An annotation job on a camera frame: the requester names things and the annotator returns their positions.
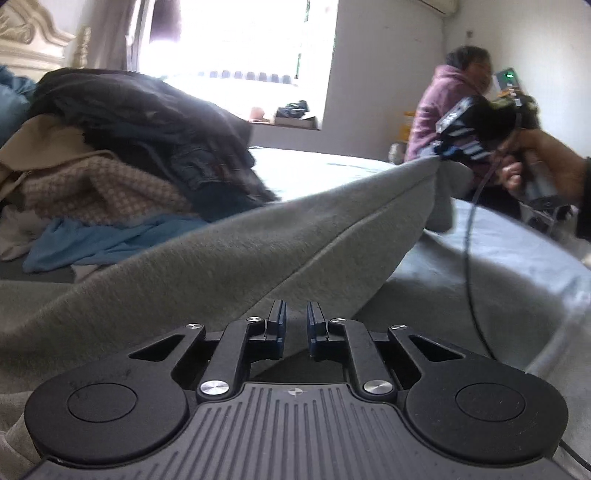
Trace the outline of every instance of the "dark hair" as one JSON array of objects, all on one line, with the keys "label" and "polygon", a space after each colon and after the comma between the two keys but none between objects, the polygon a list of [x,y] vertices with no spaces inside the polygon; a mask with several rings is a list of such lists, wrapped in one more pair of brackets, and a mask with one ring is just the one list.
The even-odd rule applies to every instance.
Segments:
[{"label": "dark hair", "polygon": [[466,70],[475,61],[490,61],[491,54],[488,50],[466,45],[452,51],[446,57],[446,64],[460,70]]}]

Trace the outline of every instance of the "hand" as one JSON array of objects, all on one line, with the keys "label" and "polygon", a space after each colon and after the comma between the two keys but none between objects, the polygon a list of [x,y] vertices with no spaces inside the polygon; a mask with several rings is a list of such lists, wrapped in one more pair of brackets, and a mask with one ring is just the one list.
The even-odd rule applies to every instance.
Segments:
[{"label": "hand", "polygon": [[521,130],[517,138],[512,137],[501,148],[505,156],[498,176],[507,190],[512,193],[521,190],[523,165],[511,155],[518,150],[525,150],[528,163],[542,161],[546,164],[560,195],[574,205],[581,201],[586,175],[585,160],[542,130]]}]

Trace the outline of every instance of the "cable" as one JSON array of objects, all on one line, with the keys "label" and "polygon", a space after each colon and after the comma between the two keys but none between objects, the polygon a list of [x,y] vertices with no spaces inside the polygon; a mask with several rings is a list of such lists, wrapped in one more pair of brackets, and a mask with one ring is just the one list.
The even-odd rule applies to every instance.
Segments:
[{"label": "cable", "polygon": [[[515,128],[514,132],[518,132],[521,129],[522,124],[522,116],[521,113],[517,113],[515,118]],[[466,236],[464,237],[464,274],[465,274],[465,286],[466,286],[466,297],[468,300],[468,308],[470,309],[470,316],[472,318],[472,323],[476,330],[476,334],[480,339],[480,342],[484,346],[486,353],[490,356],[493,360],[498,361],[495,353],[492,351],[492,348],[484,333],[482,332],[482,328],[478,319],[476,318],[476,311],[474,310],[474,296],[472,294],[472,268],[470,265],[470,247],[472,246],[472,229],[474,228],[474,220],[476,219],[476,209],[478,207],[478,201],[480,200],[480,196],[484,191],[486,185],[491,180],[492,176],[496,173],[496,169],[499,168],[501,162],[503,160],[503,155],[499,150],[495,152],[497,157],[496,161],[491,165],[491,169],[488,171],[478,188],[476,189],[476,193],[472,198],[472,208],[470,208],[470,215],[468,216],[468,222],[466,224]]]},{"label": "cable", "polygon": [[[519,129],[521,129],[521,115],[517,116],[517,121],[515,123],[515,130],[517,131]],[[501,161],[503,159],[503,156],[500,155],[499,153],[500,152],[497,152],[497,154],[498,154],[497,161],[495,163],[493,163],[491,169],[488,171],[488,173],[486,174],[486,176],[484,177],[484,179],[482,180],[482,182],[480,183],[480,185],[476,189],[474,197],[472,198],[472,207],[470,208],[470,215],[468,216],[468,222],[466,224],[466,236],[464,237],[464,256],[463,256],[464,271],[465,271],[465,283],[466,283],[466,297],[468,300],[468,307],[470,308],[470,316],[472,317],[472,323],[474,325],[474,328],[476,329],[476,334],[478,335],[478,338],[480,339],[480,341],[482,342],[482,345],[484,346],[484,348],[486,350],[486,353],[495,361],[498,361],[498,358],[496,357],[495,353],[493,352],[490,344],[488,343],[488,340],[486,340],[486,337],[485,337],[484,333],[482,332],[482,327],[480,326],[478,318],[476,317],[476,311],[474,310],[474,297],[472,294],[472,269],[471,269],[471,265],[470,265],[470,247],[472,245],[472,230],[474,228],[474,220],[476,218],[478,201],[480,200],[480,196],[482,195],[482,192],[484,191],[486,185],[488,184],[488,182],[490,181],[492,176],[495,174],[497,168],[501,165]],[[591,463],[589,463],[585,459],[583,459],[577,452],[575,452],[573,450],[573,448],[568,443],[566,443],[564,440],[561,440],[560,447],[566,453],[568,453],[573,458],[573,460],[575,462],[577,462],[580,466],[585,468],[585,470],[588,470],[589,472],[591,472]]]},{"label": "cable", "polygon": [[560,446],[562,447],[562,449],[568,453],[575,462],[577,462],[580,466],[582,466],[585,470],[588,470],[589,472],[591,472],[591,463],[587,462],[585,459],[583,459],[577,452],[575,452],[572,447],[566,443],[564,440],[560,441]]}]

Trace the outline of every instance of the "ornate headboard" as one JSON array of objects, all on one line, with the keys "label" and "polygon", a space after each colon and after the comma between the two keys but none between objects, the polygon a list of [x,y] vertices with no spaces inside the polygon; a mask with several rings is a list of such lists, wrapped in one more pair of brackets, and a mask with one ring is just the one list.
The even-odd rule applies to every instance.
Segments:
[{"label": "ornate headboard", "polygon": [[[90,29],[80,33],[74,68],[86,65]],[[64,66],[65,49],[76,37],[56,28],[38,0],[9,0],[0,8],[0,64],[37,81]]]}]

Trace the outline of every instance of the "device with green light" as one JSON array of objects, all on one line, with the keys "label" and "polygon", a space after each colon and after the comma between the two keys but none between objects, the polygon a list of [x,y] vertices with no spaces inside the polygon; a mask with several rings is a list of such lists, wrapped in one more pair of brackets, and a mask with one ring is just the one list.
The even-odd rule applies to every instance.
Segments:
[{"label": "device with green light", "polygon": [[506,92],[509,89],[521,90],[519,77],[514,68],[508,68],[502,72],[495,73],[495,81],[500,92]]}]

